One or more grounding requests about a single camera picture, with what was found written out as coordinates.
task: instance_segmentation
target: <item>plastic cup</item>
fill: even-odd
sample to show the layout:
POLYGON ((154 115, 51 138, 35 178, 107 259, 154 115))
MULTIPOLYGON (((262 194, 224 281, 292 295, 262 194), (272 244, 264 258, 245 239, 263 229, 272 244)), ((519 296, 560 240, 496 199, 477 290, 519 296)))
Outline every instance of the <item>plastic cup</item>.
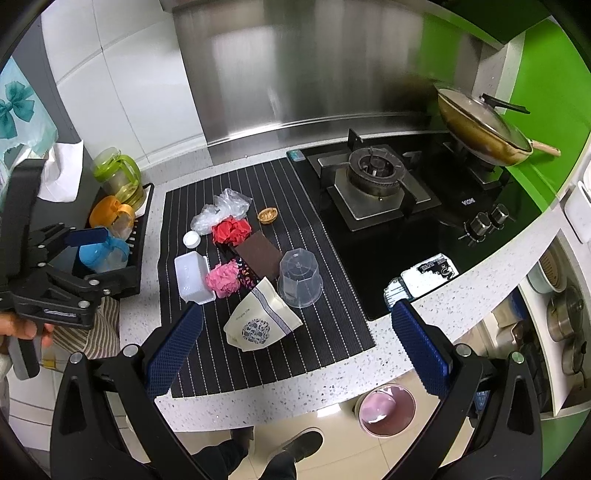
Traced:
POLYGON ((279 263, 277 290, 290 307, 302 309, 322 295, 322 278, 314 254, 296 248, 287 252, 279 263))

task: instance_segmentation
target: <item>stove knob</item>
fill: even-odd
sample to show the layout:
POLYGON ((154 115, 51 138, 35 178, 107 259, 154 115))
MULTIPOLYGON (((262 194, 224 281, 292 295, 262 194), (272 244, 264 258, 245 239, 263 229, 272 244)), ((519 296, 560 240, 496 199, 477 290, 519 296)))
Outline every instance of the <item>stove knob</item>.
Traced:
POLYGON ((473 221, 470 222, 469 229, 472 237, 479 239, 486 235, 492 223, 485 213, 480 212, 473 221))
POLYGON ((505 223, 505 220, 509 218, 509 210, 507 210, 505 205, 499 203, 497 206, 495 206, 489 217, 495 227, 501 228, 503 223, 505 223))

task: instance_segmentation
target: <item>orange lid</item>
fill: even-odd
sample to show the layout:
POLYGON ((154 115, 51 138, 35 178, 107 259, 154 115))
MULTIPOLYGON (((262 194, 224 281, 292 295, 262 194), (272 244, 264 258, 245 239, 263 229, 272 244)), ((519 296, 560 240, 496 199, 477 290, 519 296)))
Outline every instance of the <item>orange lid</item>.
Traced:
POLYGON ((92 228, 97 226, 111 226, 117 218, 117 212, 119 212, 121 206, 121 202, 114 195, 103 198, 92 209, 88 223, 92 228))

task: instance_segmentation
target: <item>pan handle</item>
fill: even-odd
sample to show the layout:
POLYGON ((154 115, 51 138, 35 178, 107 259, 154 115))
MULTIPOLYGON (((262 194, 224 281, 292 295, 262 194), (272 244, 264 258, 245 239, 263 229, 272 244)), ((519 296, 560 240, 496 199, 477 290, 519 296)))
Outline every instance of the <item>pan handle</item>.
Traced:
POLYGON ((559 148, 552 147, 550 145, 546 145, 545 143, 538 142, 537 140, 530 140, 530 143, 531 143, 532 148, 535 148, 536 150, 540 150, 542 152, 548 153, 548 154, 552 155, 553 157, 559 157, 562 155, 562 152, 560 151, 559 148))
POLYGON ((525 113, 527 115, 529 115, 531 113, 524 106, 515 105, 514 103, 504 102, 503 100, 499 100, 498 98, 488 95, 487 93, 483 93, 480 96, 480 98, 482 98, 483 102, 485 102, 487 105, 490 105, 493 108, 500 106, 502 108, 507 108, 508 110, 514 110, 515 112, 519 112, 519 113, 525 113))

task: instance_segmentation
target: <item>tile floor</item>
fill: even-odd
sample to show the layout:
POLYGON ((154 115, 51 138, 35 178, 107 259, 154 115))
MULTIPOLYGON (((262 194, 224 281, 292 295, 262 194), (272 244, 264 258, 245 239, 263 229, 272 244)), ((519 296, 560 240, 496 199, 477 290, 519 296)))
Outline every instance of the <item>tile floor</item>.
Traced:
MULTIPOLYGON (((318 418, 317 413, 276 421, 255 428, 255 444, 250 455, 241 463, 230 480, 253 480, 259 478, 267 464, 269 454, 300 431, 311 426, 318 427, 324 434, 324 444, 315 455, 297 464, 299 480, 339 478, 381 479, 396 464, 412 444, 431 416, 438 399, 428 395, 414 371, 396 379, 408 388, 417 402, 413 422, 399 435, 390 439, 370 437, 359 427, 353 415, 356 398, 340 404, 335 414, 318 418)), ((121 430, 131 453, 142 462, 148 458, 137 438, 129 429, 121 430)), ((463 453, 472 434, 468 421, 465 422, 456 443, 444 463, 457 459, 463 453)), ((189 453, 197 453, 207 445, 216 445, 229 438, 229 432, 195 432, 177 434, 189 453)))

